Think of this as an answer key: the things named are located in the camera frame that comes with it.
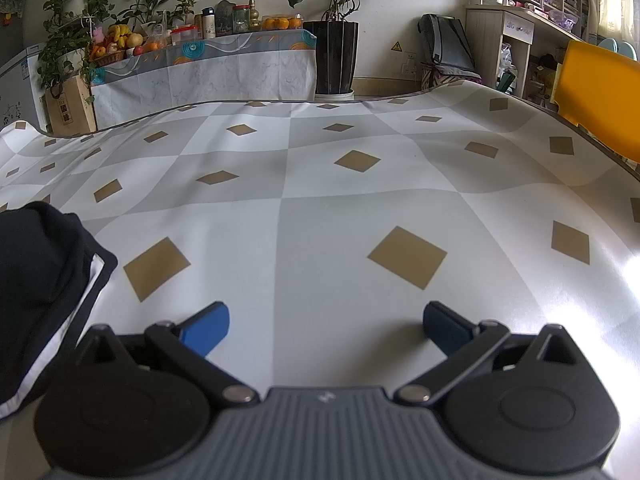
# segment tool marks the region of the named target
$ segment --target black fabric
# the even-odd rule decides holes
[[[105,261],[105,283],[117,260],[96,243],[78,216],[44,202],[0,213],[0,404],[15,395],[42,349],[78,306],[95,253]],[[99,292],[94,289],[76,313],[58,356],[74,348]],[[47,368],[48,376],[51,366]],[[32,397],[44,392],[45,382],[38,382]]]

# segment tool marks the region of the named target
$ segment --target potted plant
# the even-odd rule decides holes
[[[288,1],[294,7],[302,0]],[[346,18],[359,9],[359,0],[331,0],[321,21],[304,23],[304,28],[318,38],[318,94],[351,92],[358,46],[358,23],[347,22]]]
[[[189,16],[193,15],[193,6],[198,0],[177,0],[173,12],[167,15],[167,25],[169,28],[179,28],[187,25]]]
[[[108,0],[49,0],[42,9],[53,12],[42,25],[49,39],[39,55],[42,83],[50,88],[62,78],[79,71],[86,61],[86,46],[91,41],[90,23],[107,18],[113,5]]]
[[[49,0],[44,3],[42,10],[51,10],[53,15],[42,25],[47,32],[51,32],[78,16],[92,16],[96,22],[103,22],[109,17],[115,19],[110,14],[113,7],[108,0]]]
[[[149,36],[153,25],[159,22],[156,18],[156,9],[167,3],[169,0],[134,0],[127,9],[118,13],[118,23],[129,25],[129,20],[133,18],[131,30],[135,30],[136,24],[140,22],[140,29],[143,36]]]

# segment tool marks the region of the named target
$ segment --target black plant pot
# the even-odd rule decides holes
[[[318,38],[316,93],[347,94],[351,92],[358,49],[358,23],[305,22],[304,27]]]

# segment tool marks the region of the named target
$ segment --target yellow chair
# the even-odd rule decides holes
[[[640,63],[571,40],[554,94],[558,113],[640,162]]]

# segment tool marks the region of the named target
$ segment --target ribbed gray surface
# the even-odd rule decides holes
[[[47,480],[81,477],[52,471]],[[228,410],[189,455],[129,480],[523,479],[461,452],[426,409],[379,388],[274,388],[254,408]],[[558,477],[606,480],[599,470]]]

